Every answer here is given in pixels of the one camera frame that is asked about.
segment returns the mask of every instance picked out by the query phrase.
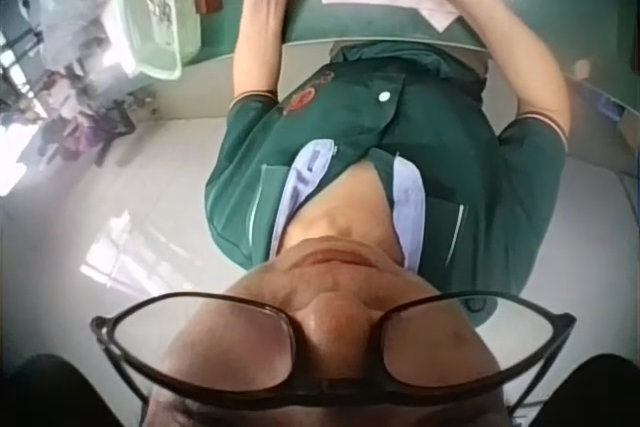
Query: sleeve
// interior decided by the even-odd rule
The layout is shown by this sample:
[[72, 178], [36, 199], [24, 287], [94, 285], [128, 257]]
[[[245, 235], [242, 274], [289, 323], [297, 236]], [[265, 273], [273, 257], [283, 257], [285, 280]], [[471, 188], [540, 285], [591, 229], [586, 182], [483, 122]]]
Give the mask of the sleeve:
[[520, 293], [555, 209], [566, 161], [557, 128], [538, 117], [512, 122], [499, 137], [503, 163], [495, 228], [509, 291]]
[[276, 105], [278, 101], [275, 95], [267, 92], [250, 92], [232, 102], [216, 170], [226, 170], [260, 121]]

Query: green polo shirt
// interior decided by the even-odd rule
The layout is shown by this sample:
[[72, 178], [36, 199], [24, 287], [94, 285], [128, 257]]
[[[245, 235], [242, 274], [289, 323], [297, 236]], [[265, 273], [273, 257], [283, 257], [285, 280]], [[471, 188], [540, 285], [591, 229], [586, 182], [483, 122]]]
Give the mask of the green polo shirt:
[[436, 47], [373, 42], [343, 48], [281, 102], [242, 97], [206, 185], [214, 241], [247, 270], [269, 260], [292, 164], [328, 139], [326, 173], [296, 209], [368, 159], [393, 210], [401, 157], [417, 168], [426, 200], [417, 273], [442, 292], [519, 293], [553, 213], [565, 144], [537, 118], [496, 136], [482, 112], [484, 84]]

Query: green table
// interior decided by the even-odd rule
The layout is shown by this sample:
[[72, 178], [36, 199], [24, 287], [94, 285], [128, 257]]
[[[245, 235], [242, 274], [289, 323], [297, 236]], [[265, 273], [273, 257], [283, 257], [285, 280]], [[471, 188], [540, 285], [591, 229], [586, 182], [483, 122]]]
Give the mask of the green table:
[[[578, 60], [588, 60], [588, 82], [640, 113], [640, 77], [630, 61], [638, 0], [504, 1], [545, 40], [568, 75]], [[233, 52], [242, 0], [223, 2], [223, 11], [202, 18], [203, 48], [196, 62]], [[345, 38], [401, 38], [484, 49], [461, 20], [440, 34], [413, 9], [293, 0], [287, 43]]]

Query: green plastic basket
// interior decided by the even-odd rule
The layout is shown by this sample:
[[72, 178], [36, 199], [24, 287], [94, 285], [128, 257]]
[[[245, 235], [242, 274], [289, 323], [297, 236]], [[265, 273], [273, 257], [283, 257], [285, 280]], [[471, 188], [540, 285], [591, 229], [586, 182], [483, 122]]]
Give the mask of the green plastic basket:
[[118, 0], [118, 6], [137, 68], [157, 79], [179, 78], [202, 44], [195, 0], [170, 0], [168, 28], [154, 21], [147, 0]]

